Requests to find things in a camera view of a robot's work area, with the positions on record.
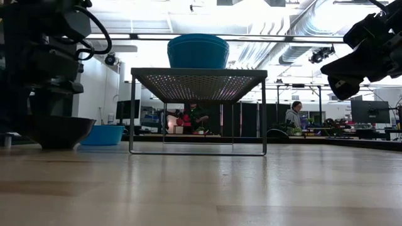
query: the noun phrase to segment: shelf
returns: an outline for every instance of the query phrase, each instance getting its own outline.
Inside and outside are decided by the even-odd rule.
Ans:
[[[132,68],[137,79],[164,103],[235,103],[261,82],[265,70]]]

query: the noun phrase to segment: black bowl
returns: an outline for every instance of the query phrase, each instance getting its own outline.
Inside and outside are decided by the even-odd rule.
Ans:
[[[15,131],[39,143],[43,149],[72,149],[89,135],[95,122],[78,117],[24,116]]]

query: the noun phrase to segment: metal table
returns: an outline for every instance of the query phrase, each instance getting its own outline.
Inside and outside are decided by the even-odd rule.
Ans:
[[[264,156],[267,152],[266,132],[263,132],[263,152],[259,154],[241,153],[166,153],[134,152],[134,113],[135,80],[137,79],[151,93],[159,98],[166,115],[166,105],[196,104],[202,102],[234,104],[261,83],[262,114],[266,116],[265,70],[231,69],[187,69],[187,68],[132,68],[131,75],[131,115],[129,130],[129,152],[131,154],[174,154],[174,155],[213,155],[213,156]],[[232,140],[234,140],[234,117],[232,114]],[[263,131],[266,131],[266,117],[262,118]],[[165,142],[165,123],[163,123],[163,142]]]

